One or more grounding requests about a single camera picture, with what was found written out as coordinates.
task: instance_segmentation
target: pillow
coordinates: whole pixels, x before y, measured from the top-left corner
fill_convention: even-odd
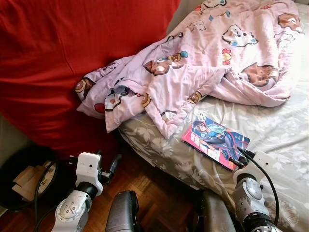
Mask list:
[[[0,2],[0,112],[60,156],[115,140],[104,120],[77,112],[75,85],[166,35],[180,0]]]

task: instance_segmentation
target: book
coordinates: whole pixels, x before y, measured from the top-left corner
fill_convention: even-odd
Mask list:
[[[242,154],[237,147],[245,149],[250,139],[202,115],[190,125],[182,141],[233,171],[236,165],[229,161],[229,157],[239,160]]]

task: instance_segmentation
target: gray floral pattern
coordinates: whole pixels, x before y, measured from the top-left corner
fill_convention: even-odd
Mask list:
[[[306,41],[308,41],[308,6],[298,4]],[[299,45],[308,51],[308,44]],[[195,117],[203,112],[228,128],[251,139],[248,149],[264,151],[272,158],[267,172],[280,200],[279,228],[285,232],[309,231],[309,122],[308,122],[308,55],[303,53],[299,81],[289,101],[281,106],[265,108],[225,102],[206,97],[199,102],[165,140],[152,120],[141,114],[119,128],[124,139],[153,166],[171,174],[193,188],[208,188],[219,194],[233,210],[231,194],[235,184],[233,173],[217,165],[181,141]],[[273,194],[267,180],[262,179],[263,194],[271,216],[275,215]]]

